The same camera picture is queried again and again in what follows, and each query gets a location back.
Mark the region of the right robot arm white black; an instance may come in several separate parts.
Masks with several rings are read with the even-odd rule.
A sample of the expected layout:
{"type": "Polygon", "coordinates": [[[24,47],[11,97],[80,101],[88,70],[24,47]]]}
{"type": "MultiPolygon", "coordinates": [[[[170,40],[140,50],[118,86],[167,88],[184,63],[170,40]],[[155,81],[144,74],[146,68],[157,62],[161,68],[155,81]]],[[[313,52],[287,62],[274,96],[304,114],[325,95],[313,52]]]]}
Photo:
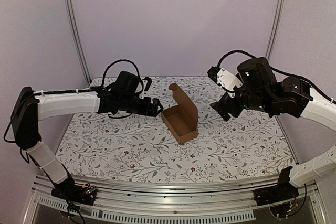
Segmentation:
{"type": "Polygon", "coordinates": [[[281,82],[264,57],[251,58],[232,74],[219,65],[207,74],[225,94],[211,107],[225,120],[237,118],[243,110],[267,113],[269,117],[289,114],[315,121],[335,130],[335,101],[326,98],[303,77],[288,74],[281,82]]]}

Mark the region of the brown cardboard box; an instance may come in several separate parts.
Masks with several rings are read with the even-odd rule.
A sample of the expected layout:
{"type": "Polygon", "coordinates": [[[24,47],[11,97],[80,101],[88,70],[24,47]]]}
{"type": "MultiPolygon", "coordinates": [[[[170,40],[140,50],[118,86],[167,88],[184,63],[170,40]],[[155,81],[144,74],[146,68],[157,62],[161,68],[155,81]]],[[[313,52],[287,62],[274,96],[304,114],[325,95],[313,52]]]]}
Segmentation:
{"type": "Polygon", "coordinates": [[[198,136],[198,109],[177,83],[169,85],[177,105],[164,109],[161,118],[182,145],[198,136]]]}

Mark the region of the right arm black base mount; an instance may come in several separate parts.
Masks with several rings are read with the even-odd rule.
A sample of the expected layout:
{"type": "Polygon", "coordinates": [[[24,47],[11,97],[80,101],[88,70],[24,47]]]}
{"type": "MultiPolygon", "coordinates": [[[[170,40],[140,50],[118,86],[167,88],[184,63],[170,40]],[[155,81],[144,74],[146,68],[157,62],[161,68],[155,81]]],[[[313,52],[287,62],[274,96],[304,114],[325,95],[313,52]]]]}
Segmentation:
{"type": "Polygon", "coordinates": [[[270,207],[271,214],[278,219],[287,218],[291,214],[293,204],[289,200],[296,200],[299,196],[298,188],[289,182],[292,168],[289,166],[280,172],[276,185],[256,189],[253,192],[257,206],[286,201],[284,204],[270,207]]]}

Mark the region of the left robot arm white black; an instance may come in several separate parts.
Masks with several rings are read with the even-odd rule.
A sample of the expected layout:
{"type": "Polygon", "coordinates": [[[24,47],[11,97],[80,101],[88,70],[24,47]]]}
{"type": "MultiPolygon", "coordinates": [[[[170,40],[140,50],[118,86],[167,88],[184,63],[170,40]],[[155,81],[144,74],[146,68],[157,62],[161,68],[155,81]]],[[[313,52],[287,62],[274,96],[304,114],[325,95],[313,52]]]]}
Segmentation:
{"type": "Polygon", "coordinates": [[[67,200],[78,195],[71,176],[42,142],[38,123],[42,120],[77,113],[107,113],[111,118],[119,111],[156,117],[163,111],[159,99],[144,96],[152,80],[121,71],[115,82],[83,90],[33,91],[22,88],[10,117],[8,129],[13,130],[11,143],[26,152],[38,167],[58,185],[58,192],[67,200]]]}

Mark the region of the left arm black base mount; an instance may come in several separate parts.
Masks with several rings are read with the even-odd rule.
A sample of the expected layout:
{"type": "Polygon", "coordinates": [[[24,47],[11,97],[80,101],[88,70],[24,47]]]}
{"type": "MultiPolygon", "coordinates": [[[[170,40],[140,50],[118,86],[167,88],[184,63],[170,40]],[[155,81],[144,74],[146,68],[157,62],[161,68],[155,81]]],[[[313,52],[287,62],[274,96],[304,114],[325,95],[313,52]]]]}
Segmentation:
{"type": "Polygon", "coordinates": [[[97,195],[97,187],[89,183],[76,185],[70,176],[63,182],[53,183],[51,195],[60,199],[93,206],[97,195]]]}

